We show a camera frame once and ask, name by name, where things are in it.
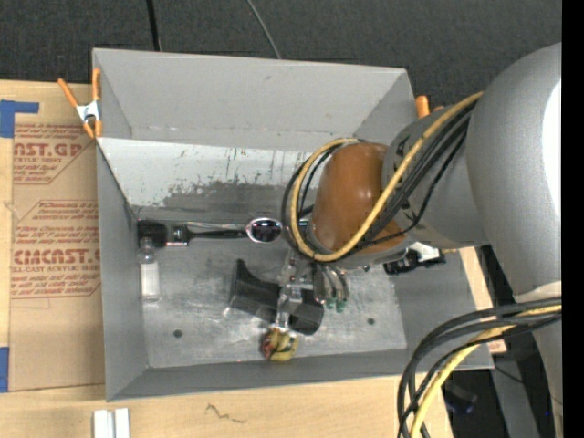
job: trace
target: wire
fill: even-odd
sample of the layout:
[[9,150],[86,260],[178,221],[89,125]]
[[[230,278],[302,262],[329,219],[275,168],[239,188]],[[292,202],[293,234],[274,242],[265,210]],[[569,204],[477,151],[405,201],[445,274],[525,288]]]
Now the wire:
[[262,16],[259,15],[259,12],[257,11],[256,6],[252,2],[252,0],[246,0],[246,2],[249,5],[249,7],[251,8],[251,10],[254,12],[255,19],[257,20],[257,22],[260,24],[260,26],[264,30],[264,34],[266,35],[267,41],[270,43],[270,46],[272,46],[272,50],[274,50],[274,53],[276,54],[276,58],[282,59],[282,56],[280,55],[280,52],[276,47],[276,43],[274,42],[274,39],[270,35],[270,32],[267,30],[267,26],[264,23]]
[[146,0],[146,7],[148,8],[148,20],[150,21],[150,31],[152,34],[152,43],[156,52],[161,51],[161,40],[158,35],[158,24],[156,22],[156,13],[154,12],[154,1]]
[[[353,250],[352,252],[349,252],[347,254],[347,256],[349,256],[350,254],[354,254],[357,253],[360,250],[364,250],[365,248],[369,248],[371,246],[377,245],[377,244],[382,244],[384,242],[387,242],[388,240],[392,240],[396,237],[399,237],[400,235],[404,235],[407,234],[408,232],[410,232],[422,219],[422,216],[426,210],[426,207],[428,206],[428,203],[430,202],[430,199],[432,198],[433,195],[433,191],[436,188],[436,185],[438,184],[438,182],[440,181],[440,179],[442,178],[442,176],[444,175],[444,173],[446,172],[446,169],[448,168],[448,166],[450,165],[450,163],[452,162],[452,160],[454,159],[454,156],[456,155],[456,153],[460,150],[460,148],[462,147],[464,140],[466,138],[466,131],[462,131],[463,134],[463,138],[461,138],[458,143],[456,143],[456,145],[453,147],[453,150],[451,151],[451,153],[449,154],[449,156],[446,158],[446,160],[444,161],[442,167],[440,168],[440,170],[438,171],[438,173],[436,174],[436,176],[433,178],[432,182],[430,183],[430,186],[428,187],[428,192],[426,193],[426,196],[423,199],[422,202],[422,206],[420,207],[420,211],[415,215],[414,219],[412,220],[412,223],[406,228],[401,230],[400,232],[396,232],[394,234],[391,235],[386,235],[382,238],[379,238],[377,240],[366,240],[365,237],[363,238],[363,240],[357,244],[355,246],[355,250]],[[406,194],[405,194],[405,198],[407,198],[410,194],[411,194],[412,190],[409,190]],[[388,222],[397,214],[397,211],[394,211],[392,213],[387,214],[387,216],[383,216],[380,217],[380,221],[377,223],[378,227],[381,227],[381,230],[383,228],[385,228],[385,226],[387,226]],[[376,235],[381,231],[373,231],[372,230],[372,234],[373,236]]]
[[[415,188],[420,184],[423,177],[428,173],[428,171],[433,167],[433,165],[438,161],[438,159],[448,150],[448,148],[454,143],[454,140],[461,134],[464,134],[468,128],[468,121],[470,120],[470,115],[475,107],[474,104],[468,106],[463,110],[460,117],[453,118],[452,121],[444,127],[437,135],[434,141],[423,153],[422,157],[416,161],[413,171],[408,173],[407,177],[404,179],[399,191],[388,203],[385,210],[381,213],[377,222],[371,226],[371,229],[363,236],[362,242],[360,242],[357,247],[366,245],[368,242],[373,241],[375,236],[377,236],[390,222],[393,217],[399,212],[402,206],[406,203],[409,196],[415,190]],[[451,131],[452,134],[441,144],[442,139]],[[434,152],[438,145],[440,148],[438,151]],[[383,241],[387,241],[389,238],[384,237]]]
[[[524,313],[519,314],[518,316],[519,317],[522,317],[522,316],[528,317],[529,315],[550,313],[554,310],[557,311],[558,309],[561,309],[561,305],[554,306],[554,307],[536,308],[533,310],[528,310]],[[515,324],[507,325],[507,326],[500,327],[500,328],[486,329],[485,331],[481,332],[478,336],[476,336],[476,338],[474,338],[473,341],[488,339],[488,338],[493,337],[493,336],[498,336],[500,334],[503,334],[506,330],[513,328],[514,326],[515,326]],[[450,374],[453,372],[453,370],[471,352],[475,351],[478,348],[478,346],[479,346],[479,344],[475,344],[475,345],[466,347],[465,349],[462,349],[459,352],[455,353],[446,362],[446,364],[443,366],[443,368],[436,374],[436,376],[433,379],[432,384],[428,387],[428,391],[424,394],[422,402],[420,403],[420,407],[418,408],[418,411],[416,412],[416,414],[413,418],[412,429],[410,431],[410,435],[412,436],[412,438],[418,438],[418,436],[420,435],[420,429],[422,427],[423,419],[424,419],[426,413],[428,412],[428,409],[430,408],[430,404],[432,403],[433,398],[441,390],[443,383],[450,376]]]
[[[401,376],[397,394],[398,417],[402,417],[404,414],[405,392],[408,387],[410,389],[410,397],[412,397],[416,391],[415,373],[417,365],[431,350],[450,340],[458,339],[462,336],[473,334],[485,328],[493,328],[495,326],[492,324],[494,321],[480,321],[482,318],[507,317],[506,319],[509,320],[513,319],[517,313],[521,313],[532,308],[546,308],[558,304],[561,304],[561,297],[547,298],[522,304],[504,305],[502,307],[487,308],[453,318],[433,329],[424,337],[424,339],[422,339],[422,341],[420,341],[412,354],[410,362],[404,369]],[[497,326],[505,324],[505,322],[501,319],[498,319],[497,321]]]
[[310,188],[310,183],[312,182],[312,179],[314,178],[315,173],[317,172],[318,168],[320,167],[320,165],[322,165],[322,162],[324,162],[328,156],[338,148],[339,146],[337,146],[336,148],[331,148],[328,151],[326,151],[322,157],[318,160],[317,164],[312,168],[312,171],[310,172],[310,175],[308,176],[307,182],[304,185],[304,191],[302,192],[302,200],[300,201],[300,207],[299,207],[299,211],[298,211],[298,219],[300,218],[300,216],[305,212],[305,208],[304,208],[304,202],[307,199],[307,194],[308,194],[308,188]]
[[542,329],[546,326],[549,326],[553,323],[556,323],[558,321],[561,320],[561,316],[554,316],[554,317],[549,317],[549,319],[541,321],[533,326],[527,326],[526,328],[513,328],[511,330],[509,330],[508,332],[504,332],[501,333],[497,336],[493,336],[491,338],[488,339],[480,339],[480,340],[475,340],[475,341],[469,341],[466,344],[464,344],[463,346],[454,349],[450,352],[448,352],[446,355],[442,356],[436,363],[433,364],[433,366],[428,370],[428,372],[426,373],[426,376],[424,377],[422,383],[420,384],[420,387],[416,390],[416,392],[413,394],[413,396],[410,399],[410,405],[408,406],[408,408],[405,410],[405,412],[401,415],[401,419],[400,419],[400,434],[402,434],[403,436],[410,436],[409,431],[407,430],[407,426],[406,426],[406,420],[408,418],[408,416],[412,413],[415,412],[418,408],[418,400],[420,400],[420,398],[423,395],[423,392],[427,389],[430,380],[432,379],[432,376],[436,373],[436,371],[438,371],[440,369],[440,367],[448,360],[450,359],[456,352],[465,349],[467,347],[470,347],[474,344],[478,344],[478,345],[482,345],[482,344],[488,344],[489,342],[493,342],[494,340],[502,340],[502,339],[509,339],[511,337],[514,336],[519,336],[528,332],[533,332],[537,329]]
[[330,254],[319,254],[319,253],[316,253],[314,250],[312,250],[306,244],[304,239],[302,238],[302,235],[300,234],[299,229],[298,229],[298,222],[297,222],[297,199],[298,199],[300,187],[302,186],[302,182],[303,182],[304,177],[306,176],[306,174],[308,172],[310,165],[312,164],[312,162],[314,162],[316,160],[316,158],[321,153],[323,153],[327,149],[330,149],[333,145],[336,145],[339,143],[332,141],[331,143],[329,143],[329,144],[323,146],[322,148],[320,148],[319,150],[317,150],[317,152],[315,152],[308,159],[307,164],[300,171],[300,174],[297,178],[297,181],[294,184],[294,187],[292,189],[292,204],[291,204],[291,209],[290,209],[290,226],[292,228],[293,238],[296,240],[297,246],[300,249],[300,251],[316,261],[329,262],[329,261],[335,261],[335,260],[341,258],[345,254],[347,254],[350,250],[352,250],[353,247],[360,241],[360,239],[369,230],[369,228],[373,224],[373,221],[377,218],[377,216],[379,215],[383,206],[385,206],[387,199],[390,197],[390,195],[395,190],[395,188],[398,185],[400,179],[402,178],[404,172],[406,171],[406,169],[408,168],[410,163],[413,161],[413,158],[418,153],[418,151],[423,146],[423,144],[428,140],[428,138],[432,137],[434,135],[434,133],[437,132],[445,124],[445,122],[448,121],[453,115],[456,115],[460,110],[466,108],[468,105],[475,102],[481,95],[482,95],[482,92],[476,93],[473,96],[470,96],[470,97],[462,100],[458,104],[455,104],[450,109],[448,109],[442,116],[440,116],[438,118],[438,120],[436,120],[435,122],[432,123],[432,125],[430,125],[430,127],[413,144],[412,148],[405,155],[405,157],[403,158],[403,160],[400,163],[400,166],[398,167],[398,169],[395,171],[395,173],[391,177],[389,183],[387,184],[387,186],[383,190],[383,193],[381,194],[381,196],[379,197],[379,199],[377,200],[377,202],[373,206],[373,209],[371,210],[371,212],[369,213],[369,215],[367,216],[367,218],[365,219],[365,221],[363,222],[363,224],[361,225],[359,230],[355,233],[354,236],[352,236],[352,238],[344,246],[342,246],[340,249],[338,249]]

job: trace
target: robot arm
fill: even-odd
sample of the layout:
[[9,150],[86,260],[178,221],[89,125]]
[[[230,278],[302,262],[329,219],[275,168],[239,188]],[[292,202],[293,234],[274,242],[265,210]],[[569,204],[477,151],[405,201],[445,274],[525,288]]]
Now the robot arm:
[[[297,248],[351,269],[402,258],[414,242],[489,244],[517,301],[560,295],[560,101],[558,44],[516,62],[484,94],[409,125],[389,146],[332,146],[306,241],[290,206]],[[563,436],[561,322],[534,336]]]

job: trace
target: black cord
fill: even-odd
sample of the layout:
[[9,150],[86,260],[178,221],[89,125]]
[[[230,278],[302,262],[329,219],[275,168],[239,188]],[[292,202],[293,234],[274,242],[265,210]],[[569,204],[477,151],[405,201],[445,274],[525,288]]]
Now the black cord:
[[156,23],[156,14],[154,12],[154,1],[146,0],[146,7],[148,8],[148,20],[150,21],[150,31],[152,34],[152,43],[156,52],[161,51],[161,40],[158,35],[158,25]]
[[282,204],[280,205],[280,222],[282,223],[282,226],[287,230],[286,232],[284,232],[284,237],[286,238],[290,246],[297,250],[298,252],[300,252],[300,249],[298,248],[298,245],[294,238],[292,238],[289,233],[290,222],[288,221],[287,216],[287,205],[290,197],[290,192],[292,191],[292,187],[294,186],[294,183],[296,182],[298,176],[300,175],[300,171],[306,165],[307,162],[308,159],[302,162],[300,166],[294,171],[292,177],[290,177],[290,180],[288,181],[286,188],[284,189],[284,195],[282,196]]
[[[375,236],[377,236],[390,222],[391,219],[402,208],[403,204],[407,201],[413,190],[420,184],[426,173],[433,167],[433,165],[438,161],[438,159],[446,152],[446,150],[453,144],[455,138],[462,134],[468,128],[468,121],[470,120],[470,115],[475,107],[475,103],[467,106],[465,109],[458,112],[435,136],[430,145],[423,152],[422,157],[416,161],[415,167],[404,179],[399,190],[397,190],[392,198],[388,200],[388,204],[385,209],[380,213],[377,222],[371,227],[371,229],[363,236],[361,242],[359,242],[355,250],[359,251],[363,248],[367,248],[368,245]],[[444,142],[443,139],[448,133],[452,132],[452,135],[448,137]],[[395,236],[404,234],[407,231],[403,231]],[[390,240],[388,237],[384,237],[383,242]]]
[[[490,323],[496,322],[503,322],[504,325],[509,324],[510,321],[513,321],[513,324],[524,324],[524,322],[528,319],[528,317],[521,317],[517,323],[515,323],[515,319],[513,315],[517,313],[521,313],[526,310],[534,309],[534,308],[546,308],[552,307],[555,305],[561,304],[561,297],[553,297],[544,300],[538,300],[535,302],[527,302],[523,304],[510,304],[505,305],[502,307],[495,307],[495,308],[488,308],[484,310],[475,311],[472,313],[468,313],[466,315],[462,315],[457,318],[453,318],[439,327],[435,328],[431,331],[428,335],[424,337],[424,339],[418,344],[418,347],[415,349],[414,353],[412,354],[412,358],[408,365],[406,366],[400,381],[400,386],[398,388],[398,417],[402,417],[403,415],[403,408],[405,403],[405,392],[408,386],[410,386],[412,393],[415,391],[415,370],[422,360],[422,358],[430,352],[435,347],[444,344],[453,339],[457,339],[461,336],[472,334],[477,330],[484,330],[489,329],[495,326],[489,326]],[[477,321],[481,318],[488,318],[488,317],[505,317],[505,319],[498,319],[496,321],[484,321],[474,323],[472,325],[463,326],[467,323],[471,323]],[[411,385],[410,380],[413,379],[413,388]]]
[[[420,387],[415,391],[415,393],[411,396],[410,398],[410,404],[408,406],[407,409],[405,409],[403,415],[401,417],[399,417],[400,419],[400,435],[403,435],[404,437],[408,437],[409,436],[409,432],[407,430],[407,424],[406,421],[408,419],[408,416],[415,412],[418,409],[418,401],[421,399],[423,393],[425,392],[425,390],[428,388],[428,386],[430,385],[430,381],[433,377],[433,375],[444,365],[444,363],[446,361],[448,361],[454,354],[456,354],[457,352],[466,349],[468,347],[472,347],[475,345],[481,345],[481,344],[488,344],[489,342],[493,342],[494,340],[500,340],[500,339],[509,339],[512,338],[514,336],[519,336],[522,334],[525,334],[527,332],[533,332],[537,329],[542,329],[546,326],[549,326],[553,323],[556,323],[558,321],[561,320],[561,315],[554,315],[554,314],[549,314],[547,315],[548,319],[545,319],[541,322],[538,322],[536,324],[533,324],[532,326],[528,326],[528,327],[521,327],[521,328],[512,328],[509,331],[506,331],[504,333],[501,333],[499,335],[496,336],[492,336],[490,338],[486,338],[486,339],[479,339],[479,340],[475,340],[472,342],[467,342],[464,345],[451,350],[450,352],[448,352],[447,354],[445,354],[444,356],[442,356],[438,361],[436,361],[433,366],[428,370],[428,372],[426,373],[422,383],[420,384]],[[516,381],[520,381],[521,380],[517,380],[516,378],[514,378],[512,375],[509,375],[510,378],[516,380]]]
[[310,171],[310,175],[307,178],[307,182],[304,185],[304,190],[302,192],[302,200],[300,201],[300,206],[298,207],[298,218],[300,217],[301,214],[303,214],[305,212],[305,208],[304,208],[304,202],[307,199],[307,194],[308,194],[308,189],[310,188],[310,184],[312,182],[312,179],[314,178],[315,173],[317,173],[318,168],[322,165],[322,163],[328,158],[328,156],[330,154],[332,154],[332,152],[336,151],[339,148],[340,145],[335,146],[334,148],[330,148],[329,150],[326,150],[322,156],[320,156],[320,159],[318,159],[318,162],[315,164],[315,166],[312,168],[312,170]]
[[262,16],[259,15],[259,12],[257,11],[256,6],[252,2],[252,0],[246,0],[246,2],[249,5],[249,7],[251,8],[252,12],[254,12],[255,19],[257,20],[257,22],[260,24],[260,26],[264,30],[264,34],[266,35],[267,41],[270,43],[270,46],[272,46],[272,50],[274,50],[274,53],[276,54],[276,58],[281,59],[282,56],[280,55],[280,52],[276,47],[276,43],[274,42],[274,39],[270,35],[270,32],[267,30],[267,26],[264,23]]
[[[442,167],[440,168],[440,170],[438,171],[438,173],[436,174],[436,176],[433,178],[432,182],[430,183],[430,186],[428,187],[428,192],[426,193],[426,196],[423,199],[422,202],[422,206],[420,207],[420,211],[415,215],[414,219],[412,220],[412,223],[406,228],[403,229],[399,232],[393,233],[391,235],[386,235],[382,238],[379,238],[377,240],[372,240],[372,241],[367,241],[367,240],[362,240],[361,242],[359,242],[356,247],[351,250],[349,252],[348,255],[345,255],[343,257],[348,257],[349,255],[355,254],[361,250],[364,250],[366,248],[369,248],[370,246],[374,246],[377,244],[382,244],[384,242],[387,242],[388,240],[392,240],[396,237],[399,237],[401,235],[407,234],[408,232],[410,232],[422,219],[422,216],[426,210],[426,207],[428,206],[428,203],[430,202],[430,199],[432,198],[432,194],[434,189],[436,188],[436,185],[438,184],[438,182],[440,181],[440,179],[442,178],[442,176],[444,175],[444,173],[446,172],[446,169],[448,168],[448,166],[450,165],[450,163],[452,162],[452,160],[454,159],[456,153],[460,150],[460,148],[462,147],[464,140],[466,138],[466,129],[461,130],[460,133],[457,133],[456,136],[451,137],[451,138],[456,138],[458,136],[458,134],[462,134],[463,137],[458,141],[458,143],[456,143],[456,145],[453,147],[452,151],[450,152],[450,154],[448,155],[448,157],[446,158],[446,160],[444,161]],[[450,143],[448,143],[446,145],[446,143],[444,144],[444,146],[448,147],[450,146]],[[439,151],[438,154],[436,154],[437,157],[440,157],[440,155],[442,155],[442,153]],[[400,192],[403,194],[403,196],[405,198],[407,198],[407,196],[409,196],[412,193],[412,190],[406,190],[404,191],[403,189],[400,189]],[[387,226],[387,223],[394,217],[394,215],[397,213],[397,211],[395,211],[395,213],[390,213],[388,215],[386,215],[384,218],[380,217],[380,220],[382,220],[384,222],[383,227],[385,228],[385,226]]]

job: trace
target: white bracket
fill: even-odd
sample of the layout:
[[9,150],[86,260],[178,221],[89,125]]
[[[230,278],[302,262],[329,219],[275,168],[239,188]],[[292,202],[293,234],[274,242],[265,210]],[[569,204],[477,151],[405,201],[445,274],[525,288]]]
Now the white bracket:
[[94,411],[92,432],[93,438],[130,438],[130,411]]

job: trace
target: small glass bottle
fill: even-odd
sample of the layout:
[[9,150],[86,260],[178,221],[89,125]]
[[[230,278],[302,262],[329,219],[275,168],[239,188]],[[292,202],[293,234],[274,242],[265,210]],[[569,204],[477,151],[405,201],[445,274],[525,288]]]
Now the small glass bottle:
[[143,237],[140,240],[137,256],[140,264],[141,300],[156,302],[161,298],[161,279],[156,249],[151,237]]

